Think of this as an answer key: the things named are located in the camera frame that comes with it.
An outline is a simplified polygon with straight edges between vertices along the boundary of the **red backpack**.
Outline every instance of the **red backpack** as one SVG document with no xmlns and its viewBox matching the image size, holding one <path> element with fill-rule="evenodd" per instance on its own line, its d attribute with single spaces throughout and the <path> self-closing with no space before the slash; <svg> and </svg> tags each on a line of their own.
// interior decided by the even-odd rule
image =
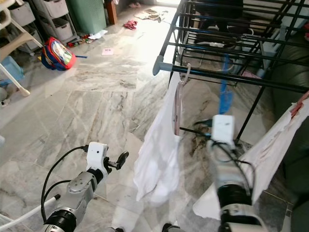
<svg viewBox="0 0 309 232">
<path fill-rule="evenodd" d="M 76 62 L 76 56 L 59 40 L 50 37 L 42 50 L 42 64 L 52 70 L 65 71 Z"/>
</svg>

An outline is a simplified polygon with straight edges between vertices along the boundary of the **white cable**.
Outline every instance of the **white cable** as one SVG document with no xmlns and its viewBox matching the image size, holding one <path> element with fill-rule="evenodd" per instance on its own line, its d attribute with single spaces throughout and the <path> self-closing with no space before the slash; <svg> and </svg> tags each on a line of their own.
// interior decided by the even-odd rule
<svg viewBox="0 0 309 232">
<path fill-rule="evenodd" d="M 48 205 L 50 205 L 51 203 L 55 202 L 56 198 L 52 197 L 51 199 L 45 201 L 44 206 L 47 207 Z M 0 226 L 0 232 L 1 231 L 5 231 L 8 228 L 11 228 L 15 225 L 17 225 L 18 223 L 21 223 L 22 221 L 26 220 L 27 218 L 31 217 L 32 215 L 36 214 L 37 212 L 39 212 L 41 210 L 41 206 L 39 205 L 38 207 L 32 209 L 31 211 L 29 211 L 28 213 L 24 214 L 23 216 L 19 217 L 16 220 L 13 220 L 9 223 L 6 223 L 2 226 Z"/>
<path fill-rule="evenodd" d="M 185 77 L 184 77 L 184 79 L 183 79 L 183 84 L 187 83 L 187 81 L 188 81 L 189 74 L 190 74 L 190 71 L 191 71 L 191 64 L 188 63 L 188 64 L 187 64 L 187 67 L 188 67 L 188 70 L 187 70 L 187 74 L 185 75 Z"/>
</svg>

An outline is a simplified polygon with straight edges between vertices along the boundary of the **blue strap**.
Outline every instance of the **blue strap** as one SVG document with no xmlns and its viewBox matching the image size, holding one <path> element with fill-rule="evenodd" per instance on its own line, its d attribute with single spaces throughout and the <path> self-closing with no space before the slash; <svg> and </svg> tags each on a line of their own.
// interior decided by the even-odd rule
<svg viewBox="0 0 309 232">
<path fill-rule="evenodd" d="M 86 57 L 86 56 L 77 56 L 77 55 L 75 55 L 76 57 L 79 57 L 79 58 L 88 58 L 88 57 Z"/>
<path fill-rule="evenodd" d="M 225 60 L 223 63 L 222 72 L 227 73 L 228 70 L 228 54 L 225 54 Z M 227 81 L 221 80 L 220 86 L 220 104 L 219 104 L 219 114 L 225 114 L 231 107 L 233 101 L 233 92 L 227 89 Z"/>
</svg>

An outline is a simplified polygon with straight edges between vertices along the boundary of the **white cloth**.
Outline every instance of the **white cloth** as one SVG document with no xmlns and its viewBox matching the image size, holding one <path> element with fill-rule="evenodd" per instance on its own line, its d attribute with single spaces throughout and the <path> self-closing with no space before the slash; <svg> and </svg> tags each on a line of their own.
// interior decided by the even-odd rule
<svg viewBox="0 0 309 232">
<path fill-rule="evenodd" d="M 301 123 L 309 116 L 309 99 L 303 101 L 302 108 L 291 119 L 292 106 L 281 116 L 269 132 L 247 153 L 241 160 L 252 163 L 256 171 L 256 184 L 253 191 L 253 202 L 255 202 L 262 191 L 267 189 L 269 183 L 280 165 L 295 132 Z M 252 172 L 249 167 L 242 165 L 246 176 L 252 180 Z M 203 218 L 215 218 L 220 220 L 220 206 L 214 184 L 212 184 L 200 199 L 193 205 L 196 215 Z"/>
<path fill-rule="evenodd" d="M 179 82 L 180 75 L 174 72 L 163 106 L 145 135 L 134 164 L 133 181 L 138 187 L 137 201 L 149 193 L 149 202 L 164 203 L 178 186 L 180 136 L 174 134 L 173 106 Z"/>
</svg>

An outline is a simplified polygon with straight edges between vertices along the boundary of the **chair leg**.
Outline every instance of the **chair leg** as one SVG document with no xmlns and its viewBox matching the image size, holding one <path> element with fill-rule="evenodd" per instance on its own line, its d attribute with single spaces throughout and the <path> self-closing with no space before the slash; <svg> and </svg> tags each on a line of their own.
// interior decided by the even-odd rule
<svg viewBox="0 0 309 232">
<path fill-rule="evenodd" d="M 5 67 L 1 63 L 0 63 L 0 70 L 2 70 L 4 74 L 14 83 L 14 85 L 16 85 L 16 87 L 19 89 L 19 91 L 24 97 L 27 97 L 30 95 L 30 92 L 26 90 L 24 87 L 22 87 L 19 84 L 19 82 L 16 81 L 16 79 L 5 69 Z"/>
<path fill-rule="evenodd" d="M 23 29 L 22 26 L 20 26 L 18 23 L 16 23 L 13 19 L 12 19 L 12 24 L 17 27 L 21 32 L 28 34 L 29 36 L 32 37 L 32 41 L 38 46 L 38 47 L 43 47 L 42 44 L 39 43 L 39 41 L 37 41 L 32 35 L 30 35 L 25 29 Z"/>
</svg>

